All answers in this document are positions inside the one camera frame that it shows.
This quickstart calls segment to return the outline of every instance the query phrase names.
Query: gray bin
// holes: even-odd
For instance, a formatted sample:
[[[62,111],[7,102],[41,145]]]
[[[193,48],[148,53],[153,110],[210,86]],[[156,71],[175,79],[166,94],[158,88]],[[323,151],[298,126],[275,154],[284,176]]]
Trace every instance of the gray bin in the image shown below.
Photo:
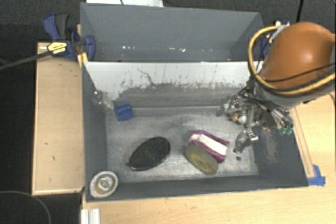
[[[82,69],[87,201],[95,200],[90,181],[104,170],[116,173],[119,185],[103,200],[307,186],[293,134],[257,128],[261,140],[238,160],[233,148],[243,127],[215,115],[222,99],[247,81],[248,39],[261,26],[257,13],[81,5],[82,35],[97,43],[95,61]],[[95,90],[112,110],[129,103],[134,117],[118,121],[106,113],[92,101]],[[183,155],[190,131],[199,129],[230,142],[214,176]],[[131,170],[132,152],[155,136],[170,141],[169,157],[153,169]]]

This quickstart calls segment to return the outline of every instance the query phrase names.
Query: wooden panel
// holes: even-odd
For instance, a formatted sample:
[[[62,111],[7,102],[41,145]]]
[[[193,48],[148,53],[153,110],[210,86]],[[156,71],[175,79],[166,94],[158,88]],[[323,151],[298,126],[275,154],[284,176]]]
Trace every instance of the wooden panel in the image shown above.
[[[44,52],[46,44],[39,44]],[[80,68],[61,57],[36,69],[33,195],[74,193],[84,185]]]

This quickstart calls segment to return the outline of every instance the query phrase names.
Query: purple object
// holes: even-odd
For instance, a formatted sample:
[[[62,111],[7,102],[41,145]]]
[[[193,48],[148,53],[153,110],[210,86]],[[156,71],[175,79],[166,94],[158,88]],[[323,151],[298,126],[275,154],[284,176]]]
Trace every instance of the purple object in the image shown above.
[[[206,131],[203,131],[203,130],[196,130],[196,131],[193,131],[192,132],[192,135],[205,135],[211,139],[213,139],[214,141],[216,142],[219,142],[220,144],[224,145],[224,146],[227,146],[230,142],[229,141],[226,141],[226,140],[223,140],[221,138],[218,138],[217,136],[209,133],[209,132],[206,132]],[[212,148],[209,148],[208,146],[206,146],[204,143],[202,143],[201,141],[199,140],[191,140],[189,142],[189,145],[196,145],[196,146],[199,146],[201,148],[203,148],[205,151],[207,151],[211,156],[213,156],[216,161],[218,163],[222,163],[223,161],[225,161],[225,157],[226,155],[225,154],[221,154],[215,150],[213,150]]]

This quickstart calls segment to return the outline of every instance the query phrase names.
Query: blue tape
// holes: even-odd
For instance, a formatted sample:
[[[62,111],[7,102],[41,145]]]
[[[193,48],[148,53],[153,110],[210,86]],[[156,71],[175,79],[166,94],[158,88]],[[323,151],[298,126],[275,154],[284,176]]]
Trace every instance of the blue tape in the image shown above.
[[[322,186],[326,184],[325,176],[321,176],[320,168],[317,165],[313,165],[315,171],[315,177],[307,178],[309,186]]]

